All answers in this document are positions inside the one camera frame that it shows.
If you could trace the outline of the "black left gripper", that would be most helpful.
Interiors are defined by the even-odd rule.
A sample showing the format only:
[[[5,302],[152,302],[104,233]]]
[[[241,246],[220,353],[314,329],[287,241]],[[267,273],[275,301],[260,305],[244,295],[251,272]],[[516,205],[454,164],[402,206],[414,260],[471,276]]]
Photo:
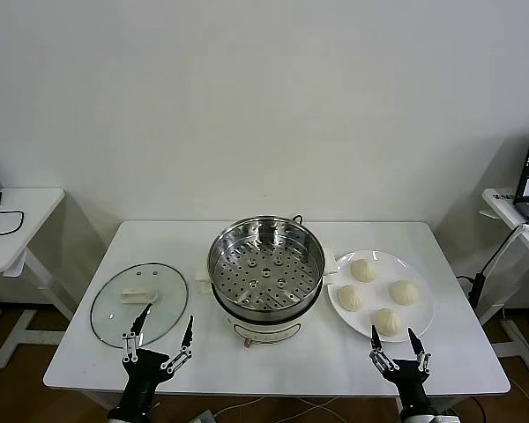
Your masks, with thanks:
[[[174,358],[170,359],[168,355],[161,352],[139,349],[142,345],[145,320],[152,306],[152,303],[148,303],[140,315],[135,318],[130,330],[122,334],[123,368],[128,376],[119,402],[122,408],[148,411],[153,404],[157,387],[169,380],[169,373],[176,373],[192,358],[193,315],[190,315],[180,350]]]

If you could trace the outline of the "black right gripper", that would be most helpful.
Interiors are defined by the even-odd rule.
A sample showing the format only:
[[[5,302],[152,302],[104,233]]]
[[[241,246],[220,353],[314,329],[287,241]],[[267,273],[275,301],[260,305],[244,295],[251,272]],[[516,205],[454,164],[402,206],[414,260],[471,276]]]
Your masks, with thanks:
[[[430,402],[423,383],[428,379],[431,354],[425,351],[421,340],[410,327],[407,328],[407,333],[416,361],[390,358],[384,352],[374,324],[371,325],[369,357],[383,378],[397,387],[403,412],[427,412]]]

